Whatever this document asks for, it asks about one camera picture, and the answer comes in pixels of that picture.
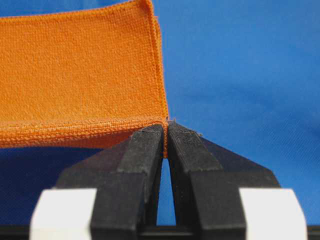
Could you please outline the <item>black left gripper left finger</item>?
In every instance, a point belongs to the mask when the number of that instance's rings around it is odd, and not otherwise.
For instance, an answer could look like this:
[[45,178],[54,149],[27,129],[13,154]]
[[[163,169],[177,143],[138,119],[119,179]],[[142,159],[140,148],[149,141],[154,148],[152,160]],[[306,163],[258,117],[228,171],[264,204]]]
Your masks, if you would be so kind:
[[136,234],[141,223],[154,223],[153,196],[159,183],[164,130],[151,125],[62,171],[58,189],[95,188],[92,234]]

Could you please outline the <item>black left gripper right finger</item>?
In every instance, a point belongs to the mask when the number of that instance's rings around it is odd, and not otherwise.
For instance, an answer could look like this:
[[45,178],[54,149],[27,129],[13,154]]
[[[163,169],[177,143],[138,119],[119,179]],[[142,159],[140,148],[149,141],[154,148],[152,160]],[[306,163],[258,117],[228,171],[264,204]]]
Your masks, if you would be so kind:
[[176,224],[196,234],[245,234],[239,188],[279,188],[271,170],[176,122],[168,125]]

